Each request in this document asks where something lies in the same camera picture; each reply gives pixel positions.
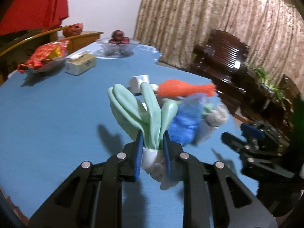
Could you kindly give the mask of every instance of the green plant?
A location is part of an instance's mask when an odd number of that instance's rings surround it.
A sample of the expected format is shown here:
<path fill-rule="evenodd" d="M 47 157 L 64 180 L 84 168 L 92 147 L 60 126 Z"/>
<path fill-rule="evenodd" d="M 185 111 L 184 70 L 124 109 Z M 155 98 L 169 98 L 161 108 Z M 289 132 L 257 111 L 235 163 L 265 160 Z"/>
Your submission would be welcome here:
<path fill-rule="evenodd" d="M 259 77 L 261 83 L 274 93 L 275 99 L 281 103 L 283 109 L 285 110 L 284 100 L 289 103 L 291 102 L 288 98 L 285 97 L 284 91 L 277 84 L 273 83 L 269 73 L 264 69 L 264 67 L 261 64 L 252 64 L 249 66 L 249 69 L 253 70 Z"/>

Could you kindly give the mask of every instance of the tissue box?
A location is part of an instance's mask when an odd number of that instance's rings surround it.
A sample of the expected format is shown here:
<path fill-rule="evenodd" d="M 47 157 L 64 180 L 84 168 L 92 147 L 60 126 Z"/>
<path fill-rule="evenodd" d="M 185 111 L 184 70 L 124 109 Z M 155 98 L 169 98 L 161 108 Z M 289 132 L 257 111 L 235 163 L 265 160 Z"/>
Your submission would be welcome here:
<path fill-rule="evenodd" d="M 77 54 L 65 60 L 66 73 L 80 75 L 88 69 L 96 66 L 96 57 L 85 53 Z"/>

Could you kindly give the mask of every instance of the curtain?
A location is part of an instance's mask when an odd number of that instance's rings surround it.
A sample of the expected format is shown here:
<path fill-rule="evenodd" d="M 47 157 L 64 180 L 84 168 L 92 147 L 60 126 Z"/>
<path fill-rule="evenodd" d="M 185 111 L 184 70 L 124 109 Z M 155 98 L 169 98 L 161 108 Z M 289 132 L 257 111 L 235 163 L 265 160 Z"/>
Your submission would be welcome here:
<path fill-rule="evenodd" d="M 290 0 L 142 0 L 134 37 L 187 69 L 211 28 L 249 45 L 247 64 L 261 62 L 276 82 L 286 74 L 304 91 L 304 21 Z"/>

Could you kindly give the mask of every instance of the white wall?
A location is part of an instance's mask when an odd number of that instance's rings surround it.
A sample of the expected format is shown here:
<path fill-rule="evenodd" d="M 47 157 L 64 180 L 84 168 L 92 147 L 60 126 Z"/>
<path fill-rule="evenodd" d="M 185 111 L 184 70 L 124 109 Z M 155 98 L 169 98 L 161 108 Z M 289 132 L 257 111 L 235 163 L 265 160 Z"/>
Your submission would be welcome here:
<path fill-rule="evenodd" d="M 122 30 L 133 37 L 141 0 L 68 0 L 69 18 L 62 26 L 83 23 L 84 31 L 102 31 L 110 37 Z"/>

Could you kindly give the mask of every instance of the blue gripper pad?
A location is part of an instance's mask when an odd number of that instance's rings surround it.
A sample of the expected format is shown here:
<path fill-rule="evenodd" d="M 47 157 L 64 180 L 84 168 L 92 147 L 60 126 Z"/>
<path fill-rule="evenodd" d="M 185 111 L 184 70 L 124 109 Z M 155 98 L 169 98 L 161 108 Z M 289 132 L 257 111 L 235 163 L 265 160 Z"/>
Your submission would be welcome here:
<path fill-rule="evenodd" d="M 241 130 L 243 133 L 249 135 L 250 137 L 253 137 L 257 140 L 264 140 L 265 139 L 265 134 L 263 131 L 260 131 L 257 128 L 253 128 L 247 123 L 242 123 L 241 124 Z"/>
<path fill-rule="evenodd" d="M 170 154 L 169 154 L 168 143 L 170 143 L 170 138 L 169 138 L 168 131 L 165 131 L 164 139 L 163 139 L 164 155 L 165 155 L 167 174 L 168 174 L 168 176 L 171 176 L 172 166 L 171 166 L 171 158 L 170 158 Z"/>
<path fill-rule="evenodd" d="M 136 139 L 136 156 L 135 156 L 135 164 L 134 164 L 134 179 L 135 181 L 138 180 L 140 174 L 140 167 L 141 167 L 141 160 L 143 157 L 143 133 L 140 131 L 138 132 L 137 139 Z"/>

